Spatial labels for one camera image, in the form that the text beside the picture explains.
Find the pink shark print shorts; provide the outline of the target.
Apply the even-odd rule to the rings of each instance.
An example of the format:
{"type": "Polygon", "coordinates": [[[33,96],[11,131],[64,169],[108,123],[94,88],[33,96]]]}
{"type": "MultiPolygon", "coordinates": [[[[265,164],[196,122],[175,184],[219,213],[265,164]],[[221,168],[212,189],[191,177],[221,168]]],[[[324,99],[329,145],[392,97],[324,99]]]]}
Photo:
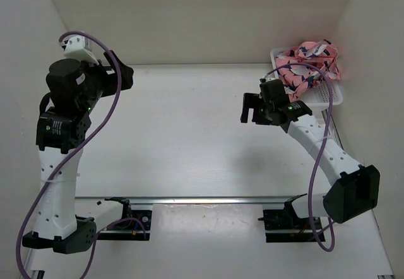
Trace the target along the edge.
{"type": "Polygon", "coordinates": [[[340,79],[338,50],[328,40],[306,41],[289,47],[275,56],[274,60],[278,77],[292,102],[308,90],[318,87],[324,81],[322,74],[330,81],[340,79]]]}

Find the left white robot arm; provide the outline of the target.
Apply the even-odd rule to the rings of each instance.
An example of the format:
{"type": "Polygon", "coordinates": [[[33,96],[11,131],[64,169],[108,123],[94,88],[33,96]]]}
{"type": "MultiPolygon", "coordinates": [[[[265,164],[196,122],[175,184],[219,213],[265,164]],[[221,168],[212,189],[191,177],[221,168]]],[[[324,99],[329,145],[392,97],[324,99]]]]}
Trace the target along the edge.
{"type": "Polygon", "coordinates": [[[75,213],[78,165],[91,137],[90,114],[102,97],[117,96],[133,86],[133,69],[112,50],[104,52],[113,73],[100,61],[61,59],[49,67],[49,92],[40,103],[36,145],[41,161],[41,190],[31,212],[31,231],[22,227],[18,245],[52,249],[60,254],[89,250],[96,237],[95,219],[75,213]]]}

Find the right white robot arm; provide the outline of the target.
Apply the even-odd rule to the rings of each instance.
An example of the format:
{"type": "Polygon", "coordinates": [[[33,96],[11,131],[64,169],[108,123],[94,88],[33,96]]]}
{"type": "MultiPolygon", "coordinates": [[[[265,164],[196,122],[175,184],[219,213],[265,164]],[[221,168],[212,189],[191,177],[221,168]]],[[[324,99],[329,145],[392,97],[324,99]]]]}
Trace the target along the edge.
{"type": "Polygon", "coordinates": [[[373,165],[364,166],[328,138],[312,110],[301,100],[291,102],[282,82],[262,79],[259,93],[243,96],[241,122],[280,126],[315,160],[325,174],[330,190],[325,194],[298,195],[285,203],[283,220],[296,229],[309,216],[329,217],[345,223],[377,206],[380,173],[373,165]]]}

